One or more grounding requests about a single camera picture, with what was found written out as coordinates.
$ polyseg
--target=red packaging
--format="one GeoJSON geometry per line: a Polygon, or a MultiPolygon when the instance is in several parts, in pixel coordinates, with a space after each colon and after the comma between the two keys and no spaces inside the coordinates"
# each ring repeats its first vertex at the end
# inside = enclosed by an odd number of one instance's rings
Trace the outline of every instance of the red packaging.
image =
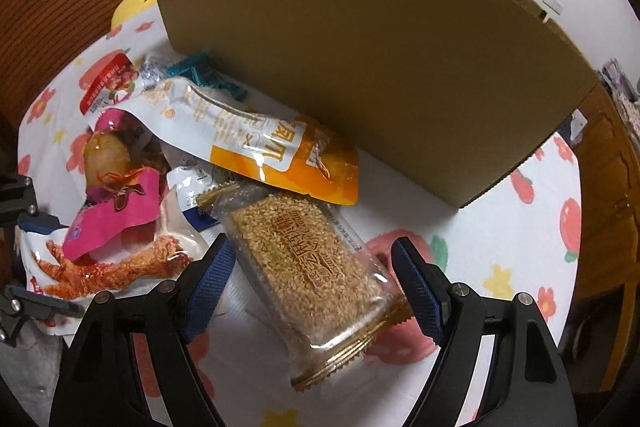
{"type": "Polygon", "coordinates": [[[124,53],[115,55],[95,77],[80,101],[82,114],[100,113],[127,100],[136,89],[138,72],[124,53]]]}

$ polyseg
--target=white tablecloth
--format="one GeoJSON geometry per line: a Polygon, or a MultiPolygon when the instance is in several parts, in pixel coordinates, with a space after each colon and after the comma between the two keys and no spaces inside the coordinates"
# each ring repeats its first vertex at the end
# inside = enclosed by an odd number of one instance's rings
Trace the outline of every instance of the white tablecloth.
{"type": "MultiPolygon", "coordinates": [[[[33,178],[41,209],[68,225],[84,201],[82,147],[88,134],[78,103],[117,50],[135,64],[171,53],[158,8],[104,36],[73,60],[33,103],[20,126],[19,171],[33,178]]],[[[252,92],[251,107],[295,113],[252,92]]],[[[460,146],[451,144],[452,148],[460,146]]],[[[556,343],[574,289],[580,241],[578,164],[557,134],[517,171],[474,203],[456,210],[366,152],[360,154],[360,200],[344,214],[381,255],[401,235],[421,254],[478,293],[534,296],[556,343]]],[[[227,287],[230,310],[215,318],[190,350],[229,427],[393,427],[411,410],[435,360],[415,320],[383,333],[367,354],[321,385],[296,393],[286,351],[238,266],[227,287]]],[[[144,342],[136,345],[148,402],[169,423],[144,342]]],[[[492,349],[485,338],[460,423],[478,408],[492,349]]]]}

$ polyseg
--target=cardboard box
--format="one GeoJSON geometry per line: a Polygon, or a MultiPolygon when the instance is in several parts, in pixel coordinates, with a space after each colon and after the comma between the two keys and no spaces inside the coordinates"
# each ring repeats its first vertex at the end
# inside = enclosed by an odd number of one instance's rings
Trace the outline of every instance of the cardboard box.
{"type": "Polygon", "coordinates": [[[596,83],[532,0],[158,0],[174,48],[318,118],[454,206],[596,83]]]}

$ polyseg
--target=red tomato print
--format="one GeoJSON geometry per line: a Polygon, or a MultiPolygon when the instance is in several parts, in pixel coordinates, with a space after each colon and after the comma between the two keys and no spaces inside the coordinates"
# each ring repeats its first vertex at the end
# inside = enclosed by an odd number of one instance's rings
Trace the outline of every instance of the red tomato print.
{"type": "Polygon", "coordinates": [[[121,54],[122,50],[118,49],[116,51],[112,51],[109,54],[104,55],[104,57],[99,58],[96,62],[94,62],[91,67],[84,72],[84,74],[80,77],[78,81],[78,85],[80,89],[87,90],[94,83],[95,77],[104,69],[109,62],[118,54],[121,54]]]}
{"type": "MultiPolygon", "coordinates": [[[[142,389],[149,398],[160,398],[160,387],[156,380],[154,365],[151,362],[151,355],[149,353],[149,346],[146,343],[146,336],[140,333],[134,333],[133,346],[136,351],[136,361],[138,363],[142,389]]],[[[209,331],[207,330],[203,334],[198,335],[193,342],[187,346],[187,349],[189,349],[191,360],[193,360],[193,364],[197,368],[198,362],[200,362],[200,360],[202,360],[209,352],[209,331]]],[[[207,394],[213,398],[214,389],[209,377],[200,369],[198,369],[198,376],[200,377],[207,394]]]]}
{"type": "Polygon", "coordinates": [[[154,22],[155,21],[143,22],[140,26],[136,28],[136,33],[140,33],[148,30],[149,28],[151,28],[151,26],[154,25],[154,22]]]}
{"type": "Polygon", "coordinates": [[[42,92],[39,99],[37,99],[31,106],[31,112],[29,113],[27,123],[31,123],[31,121],[38,119],[44,114],[44,111],[47,108],[47,103],[55,93],[55,89],[49,89],[48,87],[42,92]]]}
{"type": "Polygon", "coordinates": [[[556,314],[556,301],[554,301],[554,289],[547,288],[544,289],[541,287],[538,290],[538,308],[540,308],[540,313],[545,317],[545,320],[549,322],[549,317],[552,317],[556,314]]]}
{"type": "Polygon", "coordinates": [[[580,253],[580,234],[582,232],[582,211],[574,198],[564,202],[560,210],[560,235],[566,248],[564,260],[572,263],[580,253]]]}
{"type": "Polygon", "coordinates": [[[574,162],[574,152],[566,144],[566,142],[559,136],[554,137],[554,142],[558,146],[558,156],[569,163],[574,162]]]}
{"type": "MultiPolygon", "coordinates": [[[[427,242],[416,233],[408,230],[393,230],[392,232],[383,233],[371,239],[367,243],[367,248],[393,274],[391,245],[398,237],[402,236],[407,236],[411,239],[425,261],[428,263],[433,262],[431,248],[427,245],[427,242]]],[[[418,322],[414,317],[402,324],[380,331],[373,344],[367,348],[366,354],[378,357],[381,362],[390,365],[405,365],[419,362],[433,353],[435,349],[436,345],[429,337],[425,337],[422,334],[420,326],[418,326],[418,322]]]]}
{"type": "Polygon", "coordinates": [[[31,155],[28,154],[23,156],[18,162],[18,174],[20,176],[26,176],[29,172],[29,167],[31,166],[31,155]]]}
{"type": "Polygon", "coordinates": [[[84,146],[91,137],[90,132],[86,132],[79,136],[76,136],[76,139],[71,142],[71,157],[66,162],[66,170],[71,172],[76,167],[78,168],[78,172],[84,174],[84,146]]]}
{"type": "Polygon", "coordinates": [[[113,30],[107,33],[107,40],[115,37],[118,33],[122,31],[122,24],[118,24],[113,30]]]}
{"type": "Polygon", "coordinates": [[[533,182],[529,178],[525,178],[518,169],[515,169],[509,174],[509,177],[511,178],[511,185],[515,188],[520,201],[526,204],[533,203],[533,197],[535,196],[533,192],[533,182]]]}

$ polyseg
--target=red label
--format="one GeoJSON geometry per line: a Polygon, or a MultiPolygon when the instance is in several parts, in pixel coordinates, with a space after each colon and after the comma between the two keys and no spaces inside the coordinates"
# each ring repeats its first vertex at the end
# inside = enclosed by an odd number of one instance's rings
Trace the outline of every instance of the red label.
{"type": "Polygon", "coordinates": [[[130,84],[138,77],[138,72],[133,67],[129,57],[119,53],[111,59],[104,69],[98,73],[87,92],[80,101],[80,112],[86,114],[104,91],[109,93],[119,90],[127,90],[130,84]]]}

